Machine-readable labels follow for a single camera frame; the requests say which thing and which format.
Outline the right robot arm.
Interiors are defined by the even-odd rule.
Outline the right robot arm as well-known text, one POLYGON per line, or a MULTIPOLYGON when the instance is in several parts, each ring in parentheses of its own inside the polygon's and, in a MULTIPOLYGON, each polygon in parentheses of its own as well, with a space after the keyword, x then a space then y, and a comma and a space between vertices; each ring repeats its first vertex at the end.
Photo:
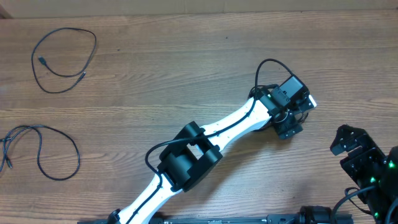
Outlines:
POLYGON ((330 151, 347 152, 341 168, 359 187, 355 194, 376 223, 397 223, 397 147, 384 154, 370 135, 347 124, 336 131, 330 151))

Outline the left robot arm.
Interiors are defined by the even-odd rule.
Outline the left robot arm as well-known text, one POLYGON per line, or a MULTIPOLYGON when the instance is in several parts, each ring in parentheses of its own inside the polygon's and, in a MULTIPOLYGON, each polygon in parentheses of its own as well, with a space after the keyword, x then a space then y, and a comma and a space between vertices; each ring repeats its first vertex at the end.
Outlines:
POLYGON ((171 141, 162 142, 154 178, 128 207, 113 211, 108 223, 149 223, 171 197, 188 192, 223 158, 223 150, 252 131, 274 127, 281 139, 302 131, 302 121, 317 103, 295 75, 281 85, 255 85, 247 102, 227 117, 203 126, 192 121, 171 141))

